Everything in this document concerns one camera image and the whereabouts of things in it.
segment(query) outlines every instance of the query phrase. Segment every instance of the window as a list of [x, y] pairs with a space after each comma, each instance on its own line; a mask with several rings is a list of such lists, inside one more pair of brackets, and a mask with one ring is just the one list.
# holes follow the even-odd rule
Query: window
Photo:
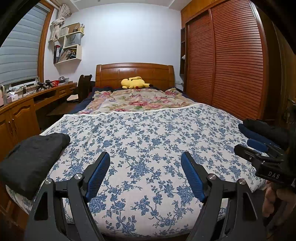
[[45, 45], [40, 42], [42, 35], [47, 35], [52, 12], [53, 7], [47, 3], [38, 3], [10, 32], [0, 47], [0, 84], [11, 85], [38, 77], [38, 57], [43, 56], [44, 61], [41, 46]]

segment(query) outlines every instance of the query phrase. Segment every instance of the wardrobe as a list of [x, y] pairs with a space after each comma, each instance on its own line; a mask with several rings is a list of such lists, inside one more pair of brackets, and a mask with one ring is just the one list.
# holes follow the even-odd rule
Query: wardrobe
[[269, 81], [268, 48], [256, 6], [228, 0], [186, 23], [184, 91], [239, 119], [274, 120], [281, 79]]

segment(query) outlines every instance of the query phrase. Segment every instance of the drawer handle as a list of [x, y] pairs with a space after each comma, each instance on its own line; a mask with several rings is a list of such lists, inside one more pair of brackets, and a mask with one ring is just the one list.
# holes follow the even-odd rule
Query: drawer handle
[[14, 119], [12, 119], [12, 123], [13, 123], [13, 125], [14, 125], [14, 127], [15, 127], [15, 132], [17, 132], [17, 127], [16, 127], [16, 125], [15, 125], [15, 120], [14, 120]]
[[10, 133], [13, 134], [13, 130], [12, 130], [12, 126], [11, 126], [11, 122], [9, 121], [9, 128], [10, 128]]

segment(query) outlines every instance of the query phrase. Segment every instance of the sliding wardrobe door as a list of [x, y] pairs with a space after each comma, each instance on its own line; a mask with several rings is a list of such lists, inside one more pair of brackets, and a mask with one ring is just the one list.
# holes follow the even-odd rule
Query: sliding wardrobe door
[[215, 39], [212, 106], [239, 119], [260, 118], [265, 104], [266, 56], [252, 8], [248, 0], [229, 0], [211, 8]]
[[189, 24], [186, 94], [197, 102], [211, 104], [213, 79], [213, 34], [208, 11]]

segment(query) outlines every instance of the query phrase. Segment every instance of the pink floral blanket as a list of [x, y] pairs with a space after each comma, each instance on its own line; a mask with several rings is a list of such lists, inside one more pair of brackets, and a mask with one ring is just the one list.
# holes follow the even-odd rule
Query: pink floral blanket
[[77, 114], [99, 114], [111, 111], [146, 111], [162, 108], [177, 108], [194, 104], [175, 88], [166, 92], [155, 89], [128, 89], [118, 91], [96, 91], [94, 100]]

